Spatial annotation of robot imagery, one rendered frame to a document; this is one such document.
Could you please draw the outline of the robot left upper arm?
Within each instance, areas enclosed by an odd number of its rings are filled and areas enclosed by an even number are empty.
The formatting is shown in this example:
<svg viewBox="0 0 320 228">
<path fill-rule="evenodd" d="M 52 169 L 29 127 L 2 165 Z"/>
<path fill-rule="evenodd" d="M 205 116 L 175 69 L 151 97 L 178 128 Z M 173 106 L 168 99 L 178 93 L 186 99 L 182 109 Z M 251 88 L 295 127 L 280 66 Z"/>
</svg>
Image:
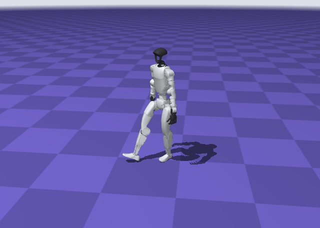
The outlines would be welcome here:
<svg viewBox="0 0 320 228">
<path fill-rule="evenodd" d="M 175 81 L 174 81 L 175 73 L 173 70 L 167 68 L 167 69 L 165 69 L 165 76 L 167 77 L 167 81 L 168 81 L 168 85 L 169 85 L 169 89 L 167 90 L 167 94 L 171 96 L 172 95 L 171 90 L 172 89 L 175 90 Z"/>
</svg>

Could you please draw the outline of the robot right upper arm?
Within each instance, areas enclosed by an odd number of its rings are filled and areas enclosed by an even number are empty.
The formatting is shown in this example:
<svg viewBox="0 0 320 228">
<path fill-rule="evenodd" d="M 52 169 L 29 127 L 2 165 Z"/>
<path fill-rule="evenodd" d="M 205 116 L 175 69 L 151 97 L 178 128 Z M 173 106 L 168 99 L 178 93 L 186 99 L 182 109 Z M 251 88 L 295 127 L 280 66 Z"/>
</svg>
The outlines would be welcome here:
<svg viewBox="0 0 320 228">
<path fill-rule="evenodd" d="M 150 84 L 155 87 L 154 77 L 153 77 L 153 66 L 154 66 L 154 65 L 156 65 L 156 64 L 153 64 L 153 65 L 150 66 L 151 77 L 152 77 L 152 79 L 151 79 L 151 81 L 150 81 Z"/>
</svg>

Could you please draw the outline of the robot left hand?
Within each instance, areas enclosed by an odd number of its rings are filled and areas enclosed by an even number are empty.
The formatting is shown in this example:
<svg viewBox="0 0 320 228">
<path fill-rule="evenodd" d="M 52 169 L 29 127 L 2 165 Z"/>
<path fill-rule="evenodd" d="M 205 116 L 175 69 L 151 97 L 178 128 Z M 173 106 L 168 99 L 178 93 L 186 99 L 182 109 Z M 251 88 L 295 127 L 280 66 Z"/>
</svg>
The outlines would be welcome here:
<svg viewBox="0 0 320 228">
<path fill-rule="evenodd" d="M 173 109 L 171 108 L 170 109 L 170 113 L 171 113 L 171 115 L 170 115 L 170 118 L 166 121 L 166 122 L 168 122 L 169 120 L 170 120 L 170 123 L 168 123 L 169 125 L 171 124 L 174 124 L 174 123 L 176 123 L 177 122 L 177 116 L 176 116 L 176 113 L 177 112 L 174 112 L 173 113 Z"/>
</svg>

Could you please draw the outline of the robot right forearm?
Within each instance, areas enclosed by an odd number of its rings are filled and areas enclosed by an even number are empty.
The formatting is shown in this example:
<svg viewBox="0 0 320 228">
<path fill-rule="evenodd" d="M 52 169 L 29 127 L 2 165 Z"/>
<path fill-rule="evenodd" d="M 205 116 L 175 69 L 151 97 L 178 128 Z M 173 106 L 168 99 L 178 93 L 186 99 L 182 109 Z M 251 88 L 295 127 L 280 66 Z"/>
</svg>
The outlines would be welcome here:
<svg viewBox="0 0 320 228">
<path fill-rule="evenodd" d="M 153 96 L 153 99 L 156 97 L 156 88 L 150 84 L 150 98 Z"/>
</svg>

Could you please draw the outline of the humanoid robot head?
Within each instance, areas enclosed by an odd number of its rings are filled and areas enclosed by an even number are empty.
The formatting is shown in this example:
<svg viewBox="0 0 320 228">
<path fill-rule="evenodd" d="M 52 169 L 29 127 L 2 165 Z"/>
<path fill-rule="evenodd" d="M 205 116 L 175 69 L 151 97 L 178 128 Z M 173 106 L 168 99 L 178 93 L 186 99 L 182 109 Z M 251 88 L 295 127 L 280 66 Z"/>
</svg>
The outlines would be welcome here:
<svg viewBox="0 0 320 228">
<path fill-rule="evenodd" d="M 167 65 L 165 64 L 165 62 L 162 59 L 162 56 L 167 55 L 167 50 L 164 48 L 157 48 L 154 52 L 154 56 L 155 56 L 155 61 L 158 64 L 157 67 L 161 68 L 161 67 L 166 67 Z M 157 56 L 159 57 L 159 60 L 157 60 Z M 164 65 L 164 66 L 161 66 Z"/>
</svg>

